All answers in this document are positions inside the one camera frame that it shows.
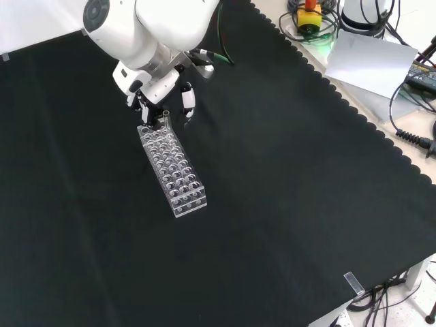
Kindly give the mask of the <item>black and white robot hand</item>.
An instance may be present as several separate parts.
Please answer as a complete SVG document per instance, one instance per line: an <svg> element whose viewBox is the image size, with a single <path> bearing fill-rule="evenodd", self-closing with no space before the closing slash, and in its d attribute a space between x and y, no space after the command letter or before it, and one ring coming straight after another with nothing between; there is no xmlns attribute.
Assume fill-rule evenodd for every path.
<svg viewBox="0 0 436 327"><path fill-rule="evenodd" d="M172 92L186 68L185 65L178 64L164 77L152 78L148 72L130 69L119 61L112 77L127 97L127 106L132 110L141 111L143 124L154 128L164 111L163 100Z"/></svg>

